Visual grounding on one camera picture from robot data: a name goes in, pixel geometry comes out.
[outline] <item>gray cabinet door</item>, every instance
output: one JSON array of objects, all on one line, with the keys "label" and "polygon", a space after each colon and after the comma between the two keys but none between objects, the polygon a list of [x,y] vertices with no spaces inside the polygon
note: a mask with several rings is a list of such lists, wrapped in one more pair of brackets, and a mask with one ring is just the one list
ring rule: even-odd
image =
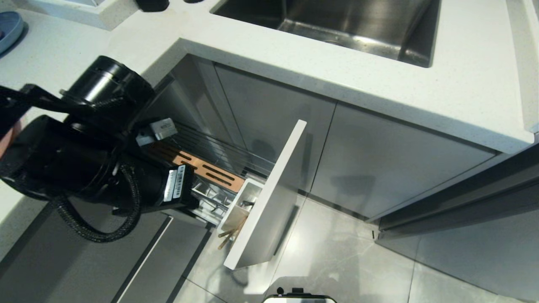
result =
[{"label": "gray cabinet door", "polygon": [[311,193],[368,218],[494,153],[339,104]]},{"label": "gray cabinet door", "polygon": [[291,165],[301,172],[300,189],[310,191],[336,102],[231,67],[217,64],[216,70],[245,146],[256,156],[275,162],[296,122],[307,122],[305,152]]}]

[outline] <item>blue plate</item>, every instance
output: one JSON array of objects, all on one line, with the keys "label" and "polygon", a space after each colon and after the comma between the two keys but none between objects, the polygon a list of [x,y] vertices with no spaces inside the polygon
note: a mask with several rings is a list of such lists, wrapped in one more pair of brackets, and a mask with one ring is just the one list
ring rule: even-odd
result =
[{"label": "blue plate", "polygon": [[7,50],[23,33],[24,22],[20,15],[14,11],[0,13],[0,54]]}]

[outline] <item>white countertop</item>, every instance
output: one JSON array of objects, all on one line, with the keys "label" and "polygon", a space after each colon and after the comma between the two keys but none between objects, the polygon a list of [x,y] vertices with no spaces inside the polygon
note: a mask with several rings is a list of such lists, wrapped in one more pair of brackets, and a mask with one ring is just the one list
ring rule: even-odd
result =
[{"label": "white countertop", "polygon": [[[441,1],[430,68],[210,14],[218,2],[171,0],[164,12],[138,11],[113,31],[19,10],[29,32],[0,57],[0,85],[35,83],[59,96],[102,54],[156,85],[192,53],[504,153],[534,141],[523,126],[505,0]],[[0,194],[8,191],[2,183]],[[0,223],[17,197],[0,203]]]}]

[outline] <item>sink basin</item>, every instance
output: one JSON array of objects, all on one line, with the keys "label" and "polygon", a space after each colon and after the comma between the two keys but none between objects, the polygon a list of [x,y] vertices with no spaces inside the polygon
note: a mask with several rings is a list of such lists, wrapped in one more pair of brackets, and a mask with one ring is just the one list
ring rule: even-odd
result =
[{"label": "sink basin", "polygon": [[430,67],[440,0],[228,0],[214,14]]}]

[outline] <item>gray tile floor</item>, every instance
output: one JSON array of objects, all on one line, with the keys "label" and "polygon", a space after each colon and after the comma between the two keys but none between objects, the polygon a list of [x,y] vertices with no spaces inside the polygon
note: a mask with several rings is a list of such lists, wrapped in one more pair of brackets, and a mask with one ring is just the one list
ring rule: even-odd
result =
[{"label": "gray tile floor", "polygon": [[521,303],[415,263],[374,243],[374,225],[298,196],[283,244],[264,264],[231,271],[213,233],[175,303],[261,303],[278,287],[338,303]]}]

